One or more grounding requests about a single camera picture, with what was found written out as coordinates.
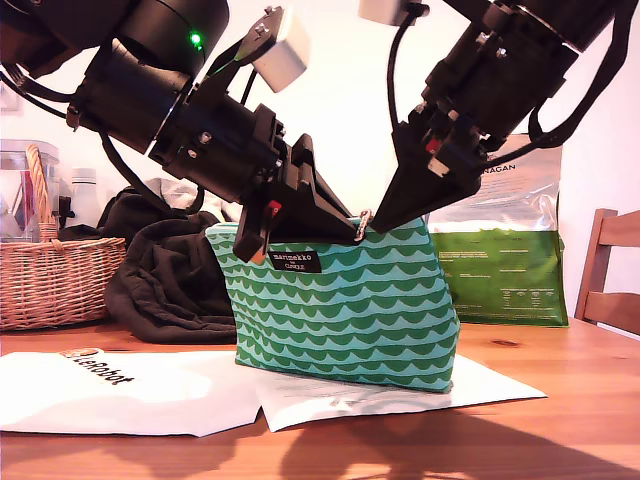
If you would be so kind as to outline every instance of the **clear plastic container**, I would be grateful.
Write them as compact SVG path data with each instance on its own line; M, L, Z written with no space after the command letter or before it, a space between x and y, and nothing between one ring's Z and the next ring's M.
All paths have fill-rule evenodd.
M26 149L40 150L53 214L58 215L60 179L58 149L33 140L2 140L0 144L0 242L38 242L40 231Z

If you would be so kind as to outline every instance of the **wooden surface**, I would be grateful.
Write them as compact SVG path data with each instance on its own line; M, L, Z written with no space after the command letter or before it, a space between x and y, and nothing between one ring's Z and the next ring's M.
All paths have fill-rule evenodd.
M87 346L186 350L142 344L113 325L2 336L3 354ZM260 416L199 439L3 433L1 478L640 479L638 342L581 321L570 329L464 325L459 353L549 398L273 434Z
M576 318L640 334L640 295L603 293L612 246L640 247L640 210L620 216L616 210L596 210Z
M640 247L640 210L602 221L602 245Z
M589 292L584 316L640 335L640 295Z
M609 217L618 215L617 210L607 210L600 208L596 210L591 227L591 237L587 247L587 256L582 271L582 281L578 292L578 304L576 305L576 318L584 320L584 312L587 308L587 298L589 292L603 292L604 283L609 268L609 258L611 257L611 246L600 245L600 232L602 222Z

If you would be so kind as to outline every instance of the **chair backrest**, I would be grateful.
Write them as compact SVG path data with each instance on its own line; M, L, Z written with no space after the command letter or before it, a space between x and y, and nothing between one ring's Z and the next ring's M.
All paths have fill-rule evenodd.
M640 210L621 216L615 210L596 210L576 318L640 334L640 295L603 293L611 247L640 247Z

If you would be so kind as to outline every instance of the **white paper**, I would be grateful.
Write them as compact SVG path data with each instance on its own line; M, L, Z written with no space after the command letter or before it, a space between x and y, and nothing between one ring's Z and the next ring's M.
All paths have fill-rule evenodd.
M0 358L0 429L204 436L247 425L260 402L253 369L234 356L98 351L80 359L114 372L101 377L109 371L57 353L12 353Z
M429 394L243 367L233 351L80 354L0 357L0 429L200 437L253 423L260 406L275 432L326 418L545 396L461 356L451 391Z
M546 397L535 388L460 355L455 359L452 381L449 393L424 393L287 374L256 377L258 398L272 432L327 418L424 412Z

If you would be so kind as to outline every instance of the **wave pattern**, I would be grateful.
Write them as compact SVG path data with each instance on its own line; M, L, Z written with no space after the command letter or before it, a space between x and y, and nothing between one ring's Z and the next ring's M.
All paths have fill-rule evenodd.
M449 388L460 330L422 219L358 246L273 244L315 251L322 273L244 264L234 225L207 238L238 326L237 363L335 380L429 391Z

